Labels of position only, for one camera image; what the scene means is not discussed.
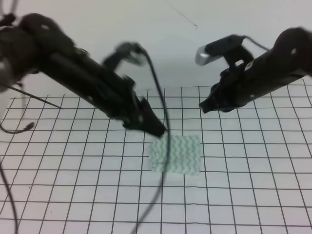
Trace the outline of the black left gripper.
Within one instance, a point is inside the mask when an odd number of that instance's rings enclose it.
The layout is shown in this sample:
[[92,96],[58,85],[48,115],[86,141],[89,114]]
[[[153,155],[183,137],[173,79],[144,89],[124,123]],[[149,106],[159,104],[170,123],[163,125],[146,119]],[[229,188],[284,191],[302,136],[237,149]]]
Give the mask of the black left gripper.
[[129,130],[161,137],[167,131],[146,99],[139,100],[135,82],[129,76],[97,77],[97,108],[108,117],[121,120]]

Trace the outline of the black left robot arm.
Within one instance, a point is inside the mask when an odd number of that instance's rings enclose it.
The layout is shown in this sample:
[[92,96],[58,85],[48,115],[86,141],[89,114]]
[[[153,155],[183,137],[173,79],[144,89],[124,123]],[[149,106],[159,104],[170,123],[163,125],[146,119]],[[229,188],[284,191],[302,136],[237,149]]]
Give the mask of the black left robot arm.
[[92,104],[124,128],[161,137],[166,127],[149,102],[138,98],[135,82],[116,74],[121,61],[141,64],[147,52],[136,42],[124,42],[97,63],[49,17],[32,13],[14,25],[8,14],[0,22],[0,90],[5,92],[26,75],[44,73]]

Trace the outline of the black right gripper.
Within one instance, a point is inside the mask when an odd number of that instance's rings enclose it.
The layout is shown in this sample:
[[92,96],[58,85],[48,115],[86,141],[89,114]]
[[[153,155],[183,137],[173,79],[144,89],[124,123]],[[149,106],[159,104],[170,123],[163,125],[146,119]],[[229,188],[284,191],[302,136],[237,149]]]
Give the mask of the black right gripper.
[[222,71],[219,82],[212,86],[209,96],[199,104],[203,113],[228,113],[253,101],[254,96],[247,88],[247,80],[251,78],[252,70],[250,66],[240,65]]

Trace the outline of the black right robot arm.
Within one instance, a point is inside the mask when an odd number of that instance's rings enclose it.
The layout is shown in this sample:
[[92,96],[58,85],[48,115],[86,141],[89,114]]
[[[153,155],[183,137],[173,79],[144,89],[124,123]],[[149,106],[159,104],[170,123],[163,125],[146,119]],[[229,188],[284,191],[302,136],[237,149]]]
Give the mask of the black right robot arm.
[[224,58],[228,68],[220,73],[208,97],[199,106],[204,113],[230,112],[249,102],[312,74],[312,33],[289,28],[274,46],[254,58],[243,47],[246,36],[230,35],[198,48],[197,65]]

